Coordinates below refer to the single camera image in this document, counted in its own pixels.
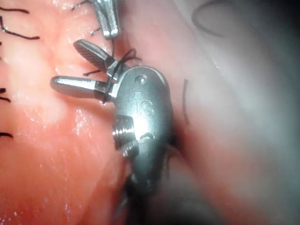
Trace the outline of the right arm needle driver jaw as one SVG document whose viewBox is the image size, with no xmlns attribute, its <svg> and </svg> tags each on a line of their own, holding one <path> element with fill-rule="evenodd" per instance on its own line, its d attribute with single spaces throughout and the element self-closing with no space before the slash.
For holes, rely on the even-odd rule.
<svg viewBox="0 0 300 225">
<path fill-rule="evenodd" d="M 75 98 L 113 98 L 108 83 L 89 78 L 55 76 L 50 86 L 60 94 Z"/>
<path fill-rule="evenodd" d="M 79 39 L 73 43 L 73 46 L 83 58 L 101 71 L 106 72 L 116 61 L 104 49 L 90 41 Z"/>
</svg>

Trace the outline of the left arm needle driver jaw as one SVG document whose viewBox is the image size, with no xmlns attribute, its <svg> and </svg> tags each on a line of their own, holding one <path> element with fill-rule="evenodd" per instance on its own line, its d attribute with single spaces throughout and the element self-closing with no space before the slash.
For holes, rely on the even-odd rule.
<svg viewBox="0 0 300 225">
<path fill-rule="evenodd" d="M 109 0 L 94 0 L 93 7 L 95 9 L 96 18 L 100 25 L 103 36 L 106 39 L 112 39 L 111 26 L 109 21 L 109 13 L 111 11 L 111 3 Z"/>
<path fill-rule="evenodd" d="M 107 12 L 107 26 L 110 37 L 118 37 L 120 35 L 118 4 L 116 0 L 106 0 L 105 7 Z"/>
</svg>

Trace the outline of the right arm needle driver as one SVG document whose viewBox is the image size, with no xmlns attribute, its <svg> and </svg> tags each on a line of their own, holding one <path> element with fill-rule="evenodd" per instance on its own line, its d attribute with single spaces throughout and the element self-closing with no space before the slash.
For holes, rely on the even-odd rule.
<svg viewBox="0 0 300 225">
<path fill-rule="evenodd" d="M 115 148 L 129 158 L 133 193 L 152 195 L 161 181 L 166 146 L 173 135 L 168 82 L 157 69 L 137 66 L 125 70 L 113 90 Z"/>
</svg>

